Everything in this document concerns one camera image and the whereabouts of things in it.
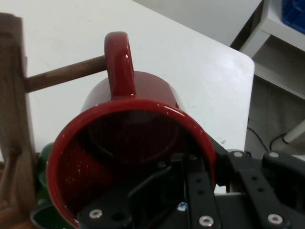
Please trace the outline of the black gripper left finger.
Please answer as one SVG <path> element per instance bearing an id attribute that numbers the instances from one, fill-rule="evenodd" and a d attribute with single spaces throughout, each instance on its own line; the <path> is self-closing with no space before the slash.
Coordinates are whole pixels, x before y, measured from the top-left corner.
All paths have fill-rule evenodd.
<path id="1" fill-rule="evenodd" d="M 219 229 L 203 156 L 174 154 L 168 163 L 118 184 L 77 215 L 81 229 Z"/>

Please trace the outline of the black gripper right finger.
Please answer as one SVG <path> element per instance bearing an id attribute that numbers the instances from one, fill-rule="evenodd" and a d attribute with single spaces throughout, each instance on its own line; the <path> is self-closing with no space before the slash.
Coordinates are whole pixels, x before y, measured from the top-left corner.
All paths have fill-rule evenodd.
<path id="1" fill-rule="evenodd" d="M 255 159 L 205 138 L 204 161 L 213 186 L 227 189 L 204 213 L 210 229 L 302 229 L 305 226 L 305 163 L 280 151 Z"/>

